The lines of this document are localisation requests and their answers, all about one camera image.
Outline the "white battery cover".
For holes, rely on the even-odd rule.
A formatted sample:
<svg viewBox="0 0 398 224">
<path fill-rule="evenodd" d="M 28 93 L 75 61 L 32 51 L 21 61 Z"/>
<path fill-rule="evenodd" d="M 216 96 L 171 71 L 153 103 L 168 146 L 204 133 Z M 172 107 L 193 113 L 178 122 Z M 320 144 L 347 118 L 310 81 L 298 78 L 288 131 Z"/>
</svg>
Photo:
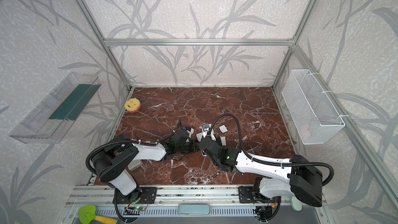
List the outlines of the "white battery cover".
<svg viewBox="0 0 398 224">
<path fill-rule="evenodd" d="M 227 145 L 227 144 L 226 144 L 226 138 L 223 137 L 223 136 L 218 137 L 218 138 L 217 138 L 217 142 L 218 142 L 218 144 L 220 144 L 221 146 L 226 146 L 226 145 Z"/>
<path fill-rule="evenodd" d="M 227 127 L 226 127 L 225 125 L 219 126 L 219 130 L 220 130 L 222 133 L 227 133 L 227 132 L 228 132 L 228 129 L 227 129 Z"/>
</svg>

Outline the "white remote control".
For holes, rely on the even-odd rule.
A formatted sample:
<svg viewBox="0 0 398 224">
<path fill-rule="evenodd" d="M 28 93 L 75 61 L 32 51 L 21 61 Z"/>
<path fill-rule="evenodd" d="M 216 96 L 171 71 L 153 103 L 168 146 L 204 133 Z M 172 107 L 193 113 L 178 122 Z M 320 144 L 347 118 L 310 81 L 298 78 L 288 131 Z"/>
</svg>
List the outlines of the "white remote control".
<svg viewBox="0 0 398 224">
<path fill-rule="evenodd" d="M 198 142 L 200 142 L 200 141 L 202 140 L 202 138 L 203 138 L 203 133 L 198 133 L 198 134 L 197 134 L 197 140 L 198 140 Z"/>
</svg>

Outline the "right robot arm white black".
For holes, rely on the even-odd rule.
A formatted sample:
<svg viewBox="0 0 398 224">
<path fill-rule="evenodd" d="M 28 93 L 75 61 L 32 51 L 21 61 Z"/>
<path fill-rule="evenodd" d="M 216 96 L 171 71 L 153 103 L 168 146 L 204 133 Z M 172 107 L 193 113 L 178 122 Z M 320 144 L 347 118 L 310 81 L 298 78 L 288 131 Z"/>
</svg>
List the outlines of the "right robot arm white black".
<svg viewBox="0 0 398 224">
<path fill-rule="evenodd" d="M 244 150 L 225 148 L 209 136 L 201 138 L 198 147 L 221 171 L 261 175 L 254 183 L 255 197 L 295 197 L 304 204 L 321 207 L 322 188 L 334 176 L 331 165 L 309 162 L 301 155 L 292 159 L 253 155 Z"/>
</svg>

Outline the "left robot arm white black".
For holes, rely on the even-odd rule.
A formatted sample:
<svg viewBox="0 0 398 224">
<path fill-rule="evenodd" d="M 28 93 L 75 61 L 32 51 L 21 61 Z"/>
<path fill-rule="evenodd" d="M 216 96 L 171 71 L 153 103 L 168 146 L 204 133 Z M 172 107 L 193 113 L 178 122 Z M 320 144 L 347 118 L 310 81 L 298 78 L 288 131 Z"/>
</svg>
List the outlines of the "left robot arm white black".
<svg viewBox="0 0 398 224">
<path fill-rule="evenodd" d="M 191 127 L 181 128 L 165 140 L 155 143 L 133 140 L 122 134 L 91 151 L 85 164 L 101 182 L 115 188 L 117 193 L 130 198 L 138 197 L 141 189 L 128 172 L 131 162 L 169 161 L 175 156 L 195 153 L 198 145 L 192 139 L 193 133 Z"/>
</svg>

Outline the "grey rectangular sponge block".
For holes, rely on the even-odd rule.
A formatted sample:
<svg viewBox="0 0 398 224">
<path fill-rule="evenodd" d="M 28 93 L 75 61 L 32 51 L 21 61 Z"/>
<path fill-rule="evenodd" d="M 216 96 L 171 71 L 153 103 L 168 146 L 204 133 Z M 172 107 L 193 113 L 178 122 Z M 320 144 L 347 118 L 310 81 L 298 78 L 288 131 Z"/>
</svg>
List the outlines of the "grey rectangular sponge block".
<svg viewBox="0 0 398 224">
<path fill-rule="evenodd" d="M 141 160 L 133 160 L 130 162 L 130 164 L 127 166 L 127 168 L 130 171 L 134 171 L 134 170 L 140 168 L 142 165 L 143 165 L 143 163 Z"/>
</svg>

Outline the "pale green rectangular tray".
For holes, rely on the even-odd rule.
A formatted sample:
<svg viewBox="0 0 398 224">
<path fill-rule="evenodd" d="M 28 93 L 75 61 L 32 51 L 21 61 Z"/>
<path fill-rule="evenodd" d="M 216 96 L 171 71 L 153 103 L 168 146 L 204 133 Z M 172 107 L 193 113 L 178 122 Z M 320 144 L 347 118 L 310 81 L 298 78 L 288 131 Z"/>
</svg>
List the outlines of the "pale green rectangular tray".
<svg viewBox="0 0 398 224">
<path fill-rule="evenodd" d="M 211 208 L 208 204 L 179 204 L 177 208 L 178 215 L 210 215 Z"/>
</svg>

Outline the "yellow smiley sponge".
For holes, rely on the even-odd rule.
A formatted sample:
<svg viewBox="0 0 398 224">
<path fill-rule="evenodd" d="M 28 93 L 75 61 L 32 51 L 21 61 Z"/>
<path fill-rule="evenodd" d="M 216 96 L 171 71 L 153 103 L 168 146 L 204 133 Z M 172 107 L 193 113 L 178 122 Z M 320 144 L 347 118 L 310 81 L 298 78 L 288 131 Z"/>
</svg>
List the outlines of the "yellow smiley sponge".
<svg viewBox="0 0 398 224">
<path fill-rule="evenodd" d="M 126 101 L 124 105 L 125 109 L 129 113 L 135 113 L 140 110 L 141 108 L 141 102 L 137 98 L 132 98 Z"/>
</svg>

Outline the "pink item in basket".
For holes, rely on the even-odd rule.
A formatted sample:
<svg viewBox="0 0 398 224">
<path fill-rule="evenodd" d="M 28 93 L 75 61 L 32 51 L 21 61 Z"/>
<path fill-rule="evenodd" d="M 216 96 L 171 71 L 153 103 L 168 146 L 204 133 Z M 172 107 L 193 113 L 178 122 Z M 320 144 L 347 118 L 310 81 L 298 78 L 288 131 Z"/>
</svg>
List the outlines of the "pink item in basket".
<svg viewBox="0 0 398 224">
<path fill-rule="evenodd" d="M 301 126 L 299 129 L 299 133 L 300 133 L 302 140 L 307 141 L 311 136 L 311 131 L 309 129 L 309 125 L 306 124 L 306 125 Z"/>
</svg>

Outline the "pale green round soap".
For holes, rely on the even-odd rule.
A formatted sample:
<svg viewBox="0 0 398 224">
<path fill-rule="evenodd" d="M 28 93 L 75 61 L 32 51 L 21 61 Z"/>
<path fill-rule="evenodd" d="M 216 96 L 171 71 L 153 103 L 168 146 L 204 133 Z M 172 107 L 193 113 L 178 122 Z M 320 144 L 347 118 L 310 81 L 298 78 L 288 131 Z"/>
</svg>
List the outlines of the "pale green round soap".
<svg viewBox="0 0 398 224">
<path fill-rule="evenodd" d="M 299 211 L 301 211 L 302 210 L 302 203 L 301 202 L 291 202 L 291 207 L 295 210 L 295 211 L 297 211 L 297 212 L 299 212 Z"/>
</svg>

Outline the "green yellow scoop brush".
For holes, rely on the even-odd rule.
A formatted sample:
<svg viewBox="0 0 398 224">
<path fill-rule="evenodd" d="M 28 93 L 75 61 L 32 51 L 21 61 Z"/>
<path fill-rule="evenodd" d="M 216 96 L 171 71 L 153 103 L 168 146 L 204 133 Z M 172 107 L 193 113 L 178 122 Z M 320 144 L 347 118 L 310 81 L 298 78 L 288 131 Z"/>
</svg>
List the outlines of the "green yellow scoop brush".
<svg viewBox="0 0 398 224">
<path fill-rule="evenodd" d="M 118 220 L 96 215 L 96 207 L 94 205 L 85 205 L 78 210 L 78 218 L 82 224 L 90 224 L 97 221 L 102 224 L 117 224 Z"/>
</svg>

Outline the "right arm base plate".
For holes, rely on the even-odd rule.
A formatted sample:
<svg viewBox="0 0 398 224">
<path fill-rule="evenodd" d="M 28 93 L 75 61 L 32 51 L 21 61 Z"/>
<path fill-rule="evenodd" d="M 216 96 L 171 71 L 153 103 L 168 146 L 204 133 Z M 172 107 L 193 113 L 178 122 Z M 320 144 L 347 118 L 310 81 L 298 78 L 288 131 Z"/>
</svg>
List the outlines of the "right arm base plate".
<svg viewBox="0 0 398 224">
<path fill-rule="evenodd" d="M 239 186 L 238 187 L 238 198 L 242 204 L 254 204 L 254 203 L 266 203 L 274 204 L 278 202 L 278 197 L 267 198 L 259 192 L 254 192 L 253 187 Z"/>
</svg>

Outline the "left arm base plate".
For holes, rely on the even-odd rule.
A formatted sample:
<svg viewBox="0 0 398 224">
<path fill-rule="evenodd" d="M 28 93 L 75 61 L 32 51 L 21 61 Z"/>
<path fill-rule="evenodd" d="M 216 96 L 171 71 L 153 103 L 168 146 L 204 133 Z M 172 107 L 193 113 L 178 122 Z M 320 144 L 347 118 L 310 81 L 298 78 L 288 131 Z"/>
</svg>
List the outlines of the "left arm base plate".
<svg viewBox="0 0 398 224">
<path fill-rule="evenodd" d="M 154 204 L 157 187 L 138 187 L 127 196 L 115 189 L 113 204 Z"/>
</svg>

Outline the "clear plastic wall shelf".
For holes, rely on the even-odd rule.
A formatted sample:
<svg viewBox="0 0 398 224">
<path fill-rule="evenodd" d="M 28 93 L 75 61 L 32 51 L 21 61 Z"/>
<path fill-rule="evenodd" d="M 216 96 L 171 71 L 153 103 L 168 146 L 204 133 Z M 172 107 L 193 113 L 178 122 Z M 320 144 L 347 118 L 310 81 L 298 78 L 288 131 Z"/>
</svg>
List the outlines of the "clear plastic wall shelf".
<svg viewBox="0 0 398 224">
<path fill-rule="evenodd" d="M 101 87 L 98 76 L 69 73 L 10 133 L 24 144 L 58 144 Z"/>
</svg>

